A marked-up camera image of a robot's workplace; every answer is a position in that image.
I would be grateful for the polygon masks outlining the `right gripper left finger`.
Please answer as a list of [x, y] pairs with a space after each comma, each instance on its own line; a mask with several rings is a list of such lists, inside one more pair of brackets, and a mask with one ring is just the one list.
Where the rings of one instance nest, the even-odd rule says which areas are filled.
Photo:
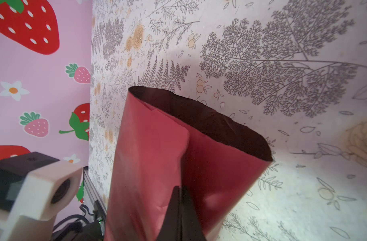
[[162, 227], [156, 241], [181, 240], [181, 196], [180, 187], [173, 188]]

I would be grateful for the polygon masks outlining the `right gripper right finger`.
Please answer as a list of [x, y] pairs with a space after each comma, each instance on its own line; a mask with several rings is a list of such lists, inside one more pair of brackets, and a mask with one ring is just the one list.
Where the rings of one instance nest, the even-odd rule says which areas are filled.
[[206, 241], [191, 195], [185, 186], [181, 195], [181, 240]]

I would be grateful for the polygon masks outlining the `dark red wrapping paper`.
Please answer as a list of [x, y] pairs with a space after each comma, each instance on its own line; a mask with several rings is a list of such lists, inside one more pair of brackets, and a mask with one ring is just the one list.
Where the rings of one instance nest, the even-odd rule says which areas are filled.
[[156, 241], [175, 186], [188, 188], [206, 241], [272, 163], [263, 136], [171, 91], [128, 89], [118, 136], [107, 241]]

